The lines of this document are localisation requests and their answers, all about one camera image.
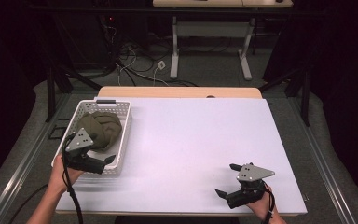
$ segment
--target wooden desk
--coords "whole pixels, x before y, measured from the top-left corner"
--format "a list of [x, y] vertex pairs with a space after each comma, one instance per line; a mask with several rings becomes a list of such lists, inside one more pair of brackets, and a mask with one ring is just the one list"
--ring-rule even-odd
[[[75, 183], [84, 213], [250, 215], [246, 206], [230, 209], [214, 191], [238, 190], [238, 172], [229, 165], [249, 162], [276, 173], [265, 181], [274, 188], [280, 213], [307, 213], [257, 89], [104, 87], [98, 96], [131, 102], [132, 122], [120, 176], [96, 175], [91, 182], [80, 177]], [[57, 211], [75, 211], [69, 195], [62, 196]]]

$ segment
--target gray carpet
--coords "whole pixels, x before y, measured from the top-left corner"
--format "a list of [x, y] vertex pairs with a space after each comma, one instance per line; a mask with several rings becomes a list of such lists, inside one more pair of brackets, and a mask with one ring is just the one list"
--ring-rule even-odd
[[[252, 81], [245, 81], [241, 74], [241, 66], [236, 50], [241, 47], [241, 40], [233, 39], [226, 46], [217, 44], [221, 39], [184, 39], [181, 44], [184, 50], [181, 51], [179, 61], [178, 79], [191, 81], [199, 86], [227, 86], [227, 87], [259, 87], [263, 84], [261, 79], [269, 55], [272, 51], [274, 37], [260, 37], [256, 55], [248, 54], [248, 62], [254, 77]], [[167, 53], [167, 48], [161, 45], [152, 46], [149, 55], [158, 58]], [[156, 78], [164, 80], [169, 79], [171, 55], [162, 59], [167, 67], [158, 71]], [[142, 54], [139, 54], [137, 61], [132, 65], [135, 69], [142, 70], [148, 67], [150, 61]], [[153, 76], [153, 70], [143, 73]], [[153, 82], [133, 77], [138, 86], [152, 86]], [[94, 79], [101, 85], [118, 85], [118, 72], [115, 71], [109, 76]], [[75, 90], [72, 94], [61, 94], [57, 91], [59, 110], [51, 123], [45, 123], [47, 117], [47, 88], [46, 83], [41, 83], [35, 87], [37, 100], [33, 113], [25, 125], [18, 142], [13, 147], [5, 164], [0, 170], [0, 223], [8, 223], [16, 209], [22, 202], [42, 185], [48, 182], [50, 163], [57, 150], [60, 140], [49, 140], [48, 136], [51, 130], [56, 127], [65, 127], [72, 117], [77, 103], [83, 99], [92, 99], [97, 92], [87, 87], [83, 83], [72, 80]], [[124, 73], [121, 73], [120, 84], [131, 86], [131, 80]], [[157, 86], [163, 86], [162, 83], [156, 83]], [[358, 223], [358, 188], [353, 184], [351, 177], [348, 175], [345, 167], [337, 158], [334, 149], [331, 146], [328, 129], [325, 124], [322, 104], [319, 99], [312, 95], [310, 98], [310, 124], [309, 129], [304, 129], [303, 124], [298, 119], [296, 99], [287, 99], [282, 90], [286, 85], [281, 84], [272, 88], [265, 94], [264, 98], [268, 99], [269, 107], [277, 124], [284, 148], [289, 161], [291, 162], [296, 180], [303, 194], [308, 196], [306, 206], [308, 213], [297, 217], [286, 217], [288, 223]], [[352, 220], [343, 221], [335, 201], [332, 200], [332, 192], [326, 186], [325, 179], [315, 162], [312, 153], [312, 143], [307, 136], [309, 130], [313, 133], [319, 149], [328, 164], [328, 167], [337, 181], [342, 196], [347, 203]], [[16, 173], [17, 167], [21, 165], [24, 156], [35, 153], [34, 163], [29, 164], [32, 169], [26, 174], [25, 181], [19, 185], [19, 191], [13, 192], [16, 197], [13, 201], [7, 202], [2, 200], [2, 193], [5, 188], [10, 187], [8, 184], [10, 178]], [[25, 223], [27, 218], [32, 214], [43, 191], [35, 195], [29, 201], [16, 217], [14, 223]], [[114, 216], [107, 215], [84, 215], [85, 223], [113, 223]], [[255, 217], [240, 217], [241, 223], [259, 223]], [[56, 214], [53, 223], [77, 223], [76, 215], [59, 215]]]

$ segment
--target wire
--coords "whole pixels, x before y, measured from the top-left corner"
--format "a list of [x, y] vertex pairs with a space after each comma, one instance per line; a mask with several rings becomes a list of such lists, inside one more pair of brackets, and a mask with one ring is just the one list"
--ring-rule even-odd
[[9, 224], [13, 223], [14, 219], [16, 218], [16, 216], [19, 214], [19, 212], [21, 211], [21, 209], [42, 189], [45, 189], [48, 186], [48, 184], [45, 184], [44, 186], [40, 187], [39, 189], [35, 190], [34, 193], [32, 193], [21, 205], [20, 207], [17, 209], [17, 211], [14, 213], [14, 215], [11, 217], [10, 221], [8, 222]]
[[[119, 63], [117, 63], [117, 64], [120, 65], [121, 67], [126, 67], [126, 66], [123, 65], [122, 62], [119, 62]], [[170, 86], [170, 85], [168, 85], [168, 83], [167, 83], [166, 81], [164, 81], [164, 80], [161, 80], [161, 79], [158, 79], [158, 78], [147, 77], [147, 76], [144, 76], [144, 75], [139, 74], [139, 73], [137, 73], [137, 72], [134, 72], [134, 71], [132, 71], [132, 70], [130, 70], [130, 69], [128, 69], [128, 68], [123, 68], [123, 69], [126, 70], [126, 71], [128, 71], [128, 72], [130, 72], [130, 73], [132, 73], [133, 75], [136, 75], [137, 77], [141, 77], [141, 78], [146, 79], [146, 80], [162, 82], [162, 83], [164, 83], [166, 86]]]
[[157, 73], [158, 67], [155, 69], [154, 73], [153, 73], [153, 86], [155, 86], [156, 84], [156, 73]]

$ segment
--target table leg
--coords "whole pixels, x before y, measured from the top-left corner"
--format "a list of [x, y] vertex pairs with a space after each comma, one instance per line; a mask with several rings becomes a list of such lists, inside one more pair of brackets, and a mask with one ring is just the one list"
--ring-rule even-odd
[[245, 80], [252, 80], [252, 75], [251, 75], [251, 70], [249, 69], [249, 64], [248, 61], [246, 60], [246, 51], [249, 48], [249, 42], [251, 41], [252, 38], [252, 32], [253, 32], [253, 26], [250, 25], [247, 27], [246, 30], [246, 36], [245, 36], [245, 41], [243, 43], [243, 47], [242, 49], [238, 50], [238, 53], [240, 55], [240, 61], [241, 61], [241, 67], [242, 67], [242, 72], [243, 75], [245, 76]]
[[173, 39], [173, 53], [171, 62], [171, 78], [178, 78], [178, 66], [179, 66], [179, 48], [178, 48], [178, 34], [176, 17], [172, 20], [172, 39]]

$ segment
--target white table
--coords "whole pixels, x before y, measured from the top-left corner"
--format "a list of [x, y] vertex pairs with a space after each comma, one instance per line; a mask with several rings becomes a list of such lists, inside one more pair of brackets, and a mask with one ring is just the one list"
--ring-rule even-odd
[[[161, 94], [161, 90], [176, 92], [183, 88], [144, 89], [150, 94]], [[221, 89], [225, 97], [230, 88]], [[102, 90], [100, 95], [122, 95], [119, 90], [122, 89]], [[192, 90], [208, 93], [209, 89], [189, 89]], [[182, 95], [114, 97], [131, 102], [132, 107], [123, 169], [116, 177], [96, 175], [92, 183], [81, 179], [75, 183], [84, 213], [246, 216], [252, 214], [246, 206], [230, 209], [214, 189], [228, 193], [238, 190], [238, 172], [230, 170], [229, 165], [249, 162], [276, 173], [265, 181], [274, 189], [280, 213], [307, 213], [266, 100]], [[75, 211], [68, 194], [62, 196], [57, 211]]]
[[[291, 7], [291, 0], [277, 3], [275, 0], [154, 0], [154, 7], [243, 7], [243, 8], [278, 8]], [[179, 65], [178, 36], [222, 36], [245, 37], [242, 49], [238, 50], [241, 68], [246, 80], [252, 80], [246, 52], [254, 27], [249, 22], [210, 22], [172, 20], [173, 53], [171, 78], [177, 78]]]

